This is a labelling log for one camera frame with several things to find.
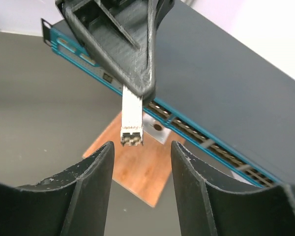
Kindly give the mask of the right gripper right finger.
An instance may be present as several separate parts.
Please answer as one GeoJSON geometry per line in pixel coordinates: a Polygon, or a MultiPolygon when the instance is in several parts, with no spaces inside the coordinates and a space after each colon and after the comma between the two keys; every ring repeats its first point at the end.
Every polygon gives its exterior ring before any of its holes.
{"type": "Polygon", "coordinates": [[[238,181],[176,141],[171,162],[183,236],[295,236],[295,184],[238,181]]]}

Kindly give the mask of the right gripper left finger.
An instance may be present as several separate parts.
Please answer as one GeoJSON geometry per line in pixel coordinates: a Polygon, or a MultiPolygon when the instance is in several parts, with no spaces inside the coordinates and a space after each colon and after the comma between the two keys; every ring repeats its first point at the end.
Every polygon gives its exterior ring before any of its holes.
{"type": "Polygon", "coordinates": [[[0,183],[0,236],[102,236],[114,144],[34,185],[0,183]]]}

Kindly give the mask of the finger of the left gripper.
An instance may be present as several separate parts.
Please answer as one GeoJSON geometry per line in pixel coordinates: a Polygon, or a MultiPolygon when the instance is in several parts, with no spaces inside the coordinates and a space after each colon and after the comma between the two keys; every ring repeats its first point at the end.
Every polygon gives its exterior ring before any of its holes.
{"type": "Polygon", "coordinates": [[[143,101],[155,98],[155,43],[173,0],[57,0],[75,38],[143,101]]]}

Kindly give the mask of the silver transceiver plug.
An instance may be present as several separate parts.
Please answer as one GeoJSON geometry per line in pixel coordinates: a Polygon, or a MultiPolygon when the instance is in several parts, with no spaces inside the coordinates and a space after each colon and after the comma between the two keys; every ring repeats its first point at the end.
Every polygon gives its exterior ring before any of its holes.
{"type": "Polygon", "coordinates": [[[143,143],[143,103],[126,85],[122,90],[120,142],[128,146],[143,143]]]}

